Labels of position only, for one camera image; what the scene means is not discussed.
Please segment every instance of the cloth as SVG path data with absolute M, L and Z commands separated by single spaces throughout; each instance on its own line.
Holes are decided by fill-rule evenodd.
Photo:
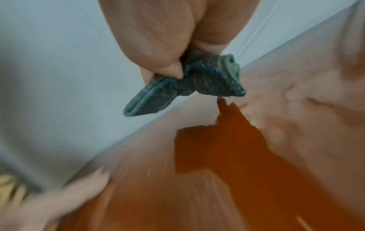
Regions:
M 212 96 L 244 96 L 240 84 L 240 65 L 233 55 L 209 56 L 189 49 L 181 58 L 184 77 L 157 75 L 125 107 L 125 116 L 157 113 L 177 96 L 188 96 L 197 91 Z

